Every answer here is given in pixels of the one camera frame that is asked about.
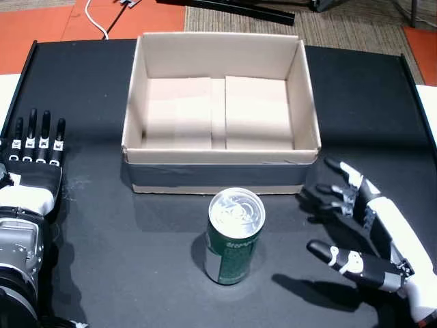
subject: green can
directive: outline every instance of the green can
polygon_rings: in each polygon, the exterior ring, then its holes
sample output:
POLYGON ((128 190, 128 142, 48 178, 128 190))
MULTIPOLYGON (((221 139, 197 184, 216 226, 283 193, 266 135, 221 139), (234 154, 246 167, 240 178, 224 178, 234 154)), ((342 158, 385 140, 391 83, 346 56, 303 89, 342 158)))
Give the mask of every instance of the green can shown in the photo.
POLYGON ((219 284, 236 284, 249 273, 266 210, 253 192, 228 188, 212 198, 208 213, 205 271, 219 284))

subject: black tabletop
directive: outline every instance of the black tabletop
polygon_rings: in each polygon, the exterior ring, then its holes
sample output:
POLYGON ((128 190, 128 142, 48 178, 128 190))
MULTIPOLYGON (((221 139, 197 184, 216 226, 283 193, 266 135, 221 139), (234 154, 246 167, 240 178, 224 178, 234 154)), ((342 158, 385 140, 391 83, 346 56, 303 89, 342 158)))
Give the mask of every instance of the black tabletop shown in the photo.
MULTIPOLYGON (((134 45, 38 44, 11 115, 37 107, 67 122, 59 256, 41 296, 54 313, 101 328, 407 327, 404 302, 357 289, 305 249, 312 238, 359 249, 363 237, 348 222, 315 223, 293 195, 262 196, 266 226, 246 280, 219 286, 206 277, 211 197, 134 194, 126 177, 120 143, 134 45)), ((400 57, 312 46, 307 56, 320 156, 365 173, 436 263, 436 170, 400 57)), ((341 183, 321 161, 308 183, 316 180, 341 183)))

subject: orange floor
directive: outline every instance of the orange floor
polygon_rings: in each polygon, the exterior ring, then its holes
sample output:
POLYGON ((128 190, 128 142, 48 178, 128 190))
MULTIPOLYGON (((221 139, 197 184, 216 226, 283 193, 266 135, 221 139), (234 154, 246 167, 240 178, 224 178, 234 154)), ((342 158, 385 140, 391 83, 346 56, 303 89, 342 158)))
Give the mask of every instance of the orange floor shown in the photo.
POLYGON ((437 86, 437 32, 404 28, 426 85, 437 86))
MULTIPOLYGON (((102 33, 87 19, 86 0, 73 6, 0 12, 0 74, 21 72, 33 40, 54 42, 101 39, 102 33)), ((93 0, 89 13, 108 28, 121 10, 119 1, 93 0)), ((136 38, 145 31, 183 31, 185 9, 155 0, 142 0, 126 8, 109 33, 110 38, 136 38)))

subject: robotic hand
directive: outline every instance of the robotic hand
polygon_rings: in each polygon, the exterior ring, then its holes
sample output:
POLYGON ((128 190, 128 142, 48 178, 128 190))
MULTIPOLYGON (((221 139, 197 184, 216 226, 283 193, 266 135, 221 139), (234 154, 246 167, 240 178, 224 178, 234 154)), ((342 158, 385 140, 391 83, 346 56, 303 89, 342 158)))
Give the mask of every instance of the robotic hand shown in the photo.
POLYGON ((357 284, 406 296, 411 317, 418 327, 435 325, 437 276, 433 272, 432 261, 405 217, 393 201, 384 197, 353 167, 332 159, 325 162, 343 175, 349 188, 317 185, 320 193, 333 194, 341 199, 329 204, 320 202, 319 210, 353 217, 368 231, 381 257, 340 249, 322 241, 310 241, 307 249, 357 284))
POLYGON ((37 307, 38 272, 52 242, 44 216, 52 211, 59 193, 64 150, 64 119, 58 121, 56 140, 49 149, 50 118, 50 112, 45 111, 36 144, 37 111, 32 109, 24 149, 22 118, 17 119, 9 151, 4 142, 2 145, 5 160, 0 163, 0 328, 76 327, 62 319, 42 322, 37 307))

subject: open cardboard box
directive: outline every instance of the open cardboard box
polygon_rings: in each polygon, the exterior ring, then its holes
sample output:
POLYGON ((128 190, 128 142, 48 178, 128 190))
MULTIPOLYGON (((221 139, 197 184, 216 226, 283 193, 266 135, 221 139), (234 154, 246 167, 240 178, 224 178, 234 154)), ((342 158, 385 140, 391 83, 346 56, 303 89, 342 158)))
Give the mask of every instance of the open cardboard box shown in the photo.
POLYGON ((297 36, 138 38, 122 140, 135 192, 297 193, 320 146, 297 36))

